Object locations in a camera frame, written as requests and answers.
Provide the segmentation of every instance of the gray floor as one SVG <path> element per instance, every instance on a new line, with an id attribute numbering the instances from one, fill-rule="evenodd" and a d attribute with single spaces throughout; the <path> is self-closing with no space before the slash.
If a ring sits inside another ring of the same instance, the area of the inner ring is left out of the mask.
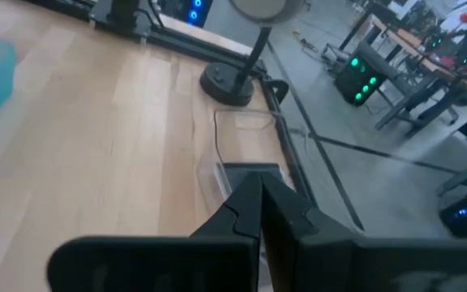
<path id="1" fill-rule="evenodd" d="M 319 208 L 370 237 L 449 238 L 437 211 L 467 189 L 460 187 L 441 202 L 435 188 L 452 171 L 467 167 L 467 143 L 452 134 L 467 119 L 467 109 L 456 125 L 450 127 L 449 115 L 443 114 L 410 140 L 404 122 L 377 131 L 374 125 L 386 112 L 381 110 L 384 101 L 375 94 L 366 102 L 368 109 L 345 103 L 323 64 L 304 54 L 292 34 L 298 30 L 319 49 L 339 45 L 357 13 L 339 0 L 310 1 L 310 11 L 273 29 L 263 59 L 274 79 L 292 84 L 281 105 L 289 128 L 312 133 L 317 140 L 293 135 Z M 225 36 L 250 42 L 242 32 Z M 387 84 L 385 90 L 392 99 L 401 97 Z M 350 205 L 364 230 L 350 216 Z"/>

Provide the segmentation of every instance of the desk lamp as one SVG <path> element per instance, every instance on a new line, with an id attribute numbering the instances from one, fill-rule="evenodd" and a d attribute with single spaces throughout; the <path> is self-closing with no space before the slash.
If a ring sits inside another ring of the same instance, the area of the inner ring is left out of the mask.
<path id="1" fill-rule="evenodd" d="M 259 37 L 243 68 L 214 62 L 205 68 L 199 82 L 203 90 L 213 99 L 226 105 L 246 106 L 254 92 L 248 79 L 268 41 L 271 26 L 294 17 L 302 8 L 304 0 L 229 0 L 241 16 L 258 24 Z"/>

